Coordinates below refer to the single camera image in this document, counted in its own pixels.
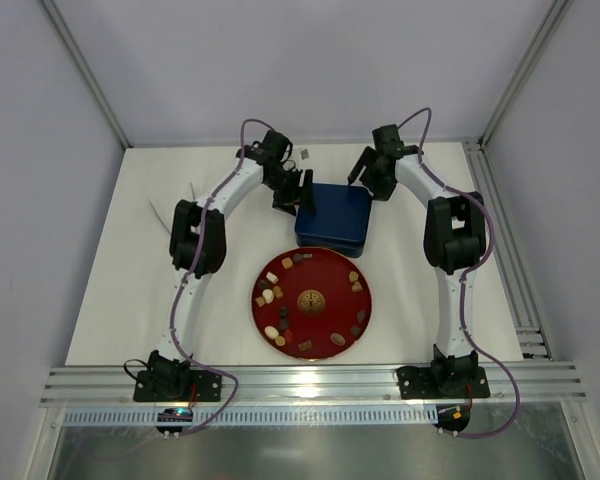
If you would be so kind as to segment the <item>blue tin lid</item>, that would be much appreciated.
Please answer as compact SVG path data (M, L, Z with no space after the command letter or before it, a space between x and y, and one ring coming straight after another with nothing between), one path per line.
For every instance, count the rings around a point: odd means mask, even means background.
M367 235L372 198L364 187L315 183L313 190L316 214L299 209L294 233L336 238Z

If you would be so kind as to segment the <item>silver metal tongs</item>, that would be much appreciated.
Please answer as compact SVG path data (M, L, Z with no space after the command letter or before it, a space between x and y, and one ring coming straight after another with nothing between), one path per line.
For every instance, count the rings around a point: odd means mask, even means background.
M149 206L164 230L171 234L175 207L181 200L194 201L196 193L191 181L160 184L148 194Z

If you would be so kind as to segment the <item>blue chocolate tin box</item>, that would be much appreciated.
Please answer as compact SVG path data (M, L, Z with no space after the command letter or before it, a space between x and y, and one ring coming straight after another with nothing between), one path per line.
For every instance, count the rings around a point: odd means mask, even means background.
M367 240L367 235L336 238L328 235L311 234L304 231L295 233L296 243L299 247L319 247L333 250L348 258L362 256Z

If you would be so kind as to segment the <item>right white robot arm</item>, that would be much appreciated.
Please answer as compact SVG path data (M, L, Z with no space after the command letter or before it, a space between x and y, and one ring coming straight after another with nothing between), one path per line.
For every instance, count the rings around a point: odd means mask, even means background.
M477 268L491 251L485 208L478 192L444 182L424 162L420 146L406 145L396 124L372 131L347 180L360 181L374 200L387 201L397 185L426 209L423 248L438 285L439 321L433 359L426 367L396 371L404 400L490 396L480 350L471 338L472 288Z

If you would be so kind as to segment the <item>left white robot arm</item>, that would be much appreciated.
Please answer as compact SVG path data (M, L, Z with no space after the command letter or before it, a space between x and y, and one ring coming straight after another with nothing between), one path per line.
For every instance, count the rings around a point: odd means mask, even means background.
M169 254L177 284L163 338L144 369L134 375L136 402L185 401L192 398L196 375L203 375L203 399L216 402L209 384L228 374L201 364L186 346L212 275L227 254L226 221L245 197L260 185L273 192L272 207L295 216L305 207L316 212L313 172L287 168L293 143L270 128L260 141L240 140L236 161L227 177L193 201L181 200L172 220Z

